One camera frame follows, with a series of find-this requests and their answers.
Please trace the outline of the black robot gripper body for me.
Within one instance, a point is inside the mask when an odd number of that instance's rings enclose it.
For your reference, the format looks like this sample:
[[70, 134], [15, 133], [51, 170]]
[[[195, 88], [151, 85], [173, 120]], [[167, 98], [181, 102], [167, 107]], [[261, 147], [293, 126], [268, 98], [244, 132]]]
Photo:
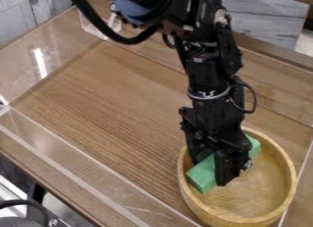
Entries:
[[252, 143], [245, 136], [241, 124], [245, 114], [245, 93], [227, 92], [210, 96], [206, 92], [189, 92], [191, 107], [181, 107], [181, 128], [207, 132], [207, 142], [214, 149], [237, 156], [241, 170], [249, 168]]

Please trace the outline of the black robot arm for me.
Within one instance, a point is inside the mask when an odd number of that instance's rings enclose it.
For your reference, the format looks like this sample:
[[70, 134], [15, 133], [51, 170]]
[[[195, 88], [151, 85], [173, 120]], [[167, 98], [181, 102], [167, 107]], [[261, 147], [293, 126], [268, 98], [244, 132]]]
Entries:
[[178, 52], [187, 74], [191, 107], [182, 107], [181, 128], [193, 163], [214, 158], [214, 179], [226, 185], [249, 169], [252, 142], [241, 128], [249, 85], [237, 72], [244, 53], [235, 44], [231, 16], [222, 0], [110, 0], [110, 10], [123, 23], [141, 27], [134, 37], [108, 26], [87, 0], [71, 0], [98, 30], [115, 42], [137, 45], [155, 33]]

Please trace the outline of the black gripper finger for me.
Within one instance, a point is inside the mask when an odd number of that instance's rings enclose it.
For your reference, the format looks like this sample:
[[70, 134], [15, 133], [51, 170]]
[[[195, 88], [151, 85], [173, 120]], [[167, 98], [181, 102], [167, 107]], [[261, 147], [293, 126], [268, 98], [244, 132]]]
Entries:
[[214, 149], [207, 142], [207, 132], [187, 129], [185, 135], [193, 163], [197, 165], [214, 153]]
[[239, 176], [241, 167], [237, 156], [219, 150], [214, 153], [214, 165], [217, 185], [226, 186]]

